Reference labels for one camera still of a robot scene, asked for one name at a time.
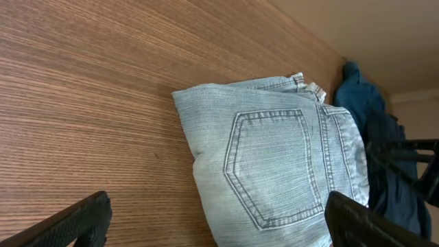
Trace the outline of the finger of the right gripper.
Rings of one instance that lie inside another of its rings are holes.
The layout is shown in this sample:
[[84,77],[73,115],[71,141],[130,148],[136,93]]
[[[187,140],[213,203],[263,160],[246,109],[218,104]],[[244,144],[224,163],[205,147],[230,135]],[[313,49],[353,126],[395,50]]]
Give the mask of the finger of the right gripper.
[[[438,207],[438,140],[375,141],[366,145],[366,153],[384,169],[404,181],[418,197]],[[409,175],[398,162],[426,163],[420,178]]]

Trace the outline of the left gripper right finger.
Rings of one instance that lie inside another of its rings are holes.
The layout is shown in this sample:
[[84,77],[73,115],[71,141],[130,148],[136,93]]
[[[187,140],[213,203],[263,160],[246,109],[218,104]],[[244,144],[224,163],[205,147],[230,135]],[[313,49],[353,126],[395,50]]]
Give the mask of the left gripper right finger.
[[438,247],[332,191],[324,211],[333,247]]

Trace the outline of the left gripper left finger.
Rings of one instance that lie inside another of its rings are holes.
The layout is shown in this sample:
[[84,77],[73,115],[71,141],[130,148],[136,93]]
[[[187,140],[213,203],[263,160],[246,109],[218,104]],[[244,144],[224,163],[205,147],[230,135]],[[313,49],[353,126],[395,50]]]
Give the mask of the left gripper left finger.
[[1,242],[5,247],[103,247],[112,218],[110,198],[98,191]]

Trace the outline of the light blue denim shorts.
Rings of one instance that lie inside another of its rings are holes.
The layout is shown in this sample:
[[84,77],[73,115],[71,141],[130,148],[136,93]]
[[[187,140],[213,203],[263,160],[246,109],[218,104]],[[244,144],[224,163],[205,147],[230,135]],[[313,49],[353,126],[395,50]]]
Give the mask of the light blue denim shorts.
[[364,142],[325,96],[301,73],[173,93],[218,246],[329,246],[329,194],[367,204]]

